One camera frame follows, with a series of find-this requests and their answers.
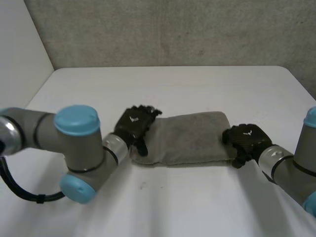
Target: gray wall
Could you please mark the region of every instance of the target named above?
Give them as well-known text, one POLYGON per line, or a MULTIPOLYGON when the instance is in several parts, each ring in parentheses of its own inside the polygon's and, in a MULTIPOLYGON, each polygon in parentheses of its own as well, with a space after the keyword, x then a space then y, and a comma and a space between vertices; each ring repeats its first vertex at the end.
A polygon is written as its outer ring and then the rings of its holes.
POLYGON ((315 0, 25 0, 55 69, 280 65, 316 97, 315 0))

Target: gray robot arm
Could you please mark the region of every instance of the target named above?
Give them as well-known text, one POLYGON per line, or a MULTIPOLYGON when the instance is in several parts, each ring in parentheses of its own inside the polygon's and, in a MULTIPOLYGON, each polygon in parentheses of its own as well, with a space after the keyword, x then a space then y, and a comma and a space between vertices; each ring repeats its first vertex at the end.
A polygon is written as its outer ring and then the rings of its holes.
POLYGON ((226 130, 223 142, 230 142, 237 149, 234 167, 240 168, 246 161, 256 160, 270 181, 316 217, 316 107, 311 108, 304 119, 295 155, 273 145, 254 124, 241 124, 226 130))
POLYGON ((295 155, 280 146, 263 151, 259 167, 316 217, 316 107, 304 119, 295 155))
POLYGON ((120 120, 117 126, 123 129, 118 135, 115 130, 104 139, 98 114, 89 106, 70 106, 57 114, 8 108, 0 112, 0 155, 12 155, 27 147, 63 153, 69 171, 60 181, 61 191, 74 201, 88 203, 125 159, 130 145, 142 140, 161 113, 149 108, 127 109, 122 118, 133 113, 143 120, 131 124, 120 120))

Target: light blue joint cap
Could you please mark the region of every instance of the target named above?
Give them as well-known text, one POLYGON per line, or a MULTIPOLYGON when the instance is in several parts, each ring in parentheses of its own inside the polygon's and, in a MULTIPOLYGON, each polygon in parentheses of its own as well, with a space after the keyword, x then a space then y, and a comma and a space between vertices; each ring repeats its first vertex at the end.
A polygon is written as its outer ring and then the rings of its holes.
POLYGON ((316 128, 316 106, 308 110, 304 119, 304 124, 309 127, 316 128))
POLYGON ((73 105, 63 108, 54 117, 57 130, 70 136, 87 136, 100 128, 96 110, 87 105, 73 105))
POLYGON ((59 187, 66 197, 81 204, 90 202, 96 194, 85 181, 70 174, 64 175, 59 182, 59 187))
POLYGON ((316 217, 316 192, 313 192, 303 203, 303 208, 309 214, 316 217))

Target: white table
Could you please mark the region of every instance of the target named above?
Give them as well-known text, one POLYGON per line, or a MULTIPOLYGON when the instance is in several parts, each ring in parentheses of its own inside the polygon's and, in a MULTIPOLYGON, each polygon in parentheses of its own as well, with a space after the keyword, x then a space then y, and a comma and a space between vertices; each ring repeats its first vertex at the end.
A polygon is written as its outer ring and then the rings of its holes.
MULTIPOLYGON (((53 73, 28 108, 57 112, 93 106, 103 136, 126 107, 153 105, 164 117, 223 111, 231 124, 256 123, 272 140, 295 147, 315 100, 282 67, 79 68, 53 73)), ((62 155, 26 150, 9 157, 26 190, 58 191, 62 155)), ((1 182, 1 237, 292 237, 316 236, 316 221, 253 162, 231 167, 139 167, 128 160, 96 199, 44 205, 17 198, 1 182)))

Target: gray pouch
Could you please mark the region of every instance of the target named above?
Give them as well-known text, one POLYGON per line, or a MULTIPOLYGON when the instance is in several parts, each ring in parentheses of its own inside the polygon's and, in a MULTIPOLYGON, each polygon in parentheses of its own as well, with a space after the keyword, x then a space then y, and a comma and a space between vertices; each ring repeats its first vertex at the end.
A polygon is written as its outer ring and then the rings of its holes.
POLYGON ((236 152, 221 142, 227 128, 230 124, 223 112, 157 118, 144 138, 148 156, 132 148, 130 158, 139 164, 229 164, 236 152))

